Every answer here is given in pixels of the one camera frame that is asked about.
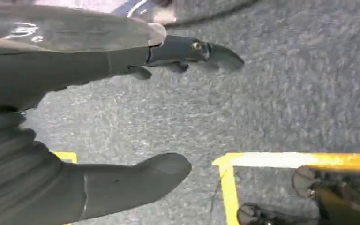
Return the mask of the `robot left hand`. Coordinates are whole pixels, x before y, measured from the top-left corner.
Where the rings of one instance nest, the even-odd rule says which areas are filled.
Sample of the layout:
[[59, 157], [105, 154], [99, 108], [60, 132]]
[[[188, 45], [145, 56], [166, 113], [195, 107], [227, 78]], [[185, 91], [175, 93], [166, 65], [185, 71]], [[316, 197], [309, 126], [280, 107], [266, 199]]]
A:
[[21, 124], [49, 92], [118, 75], [147, 80], [149, 67], [181, 73], [189, 63], [229, 71], [244, 64], [222, 45], [169, 35], [132, 11], [0, 3], [0, 225], [64, 225], [172, 192], [192, 169], [181, 154], [131, 166], [67, 163]]

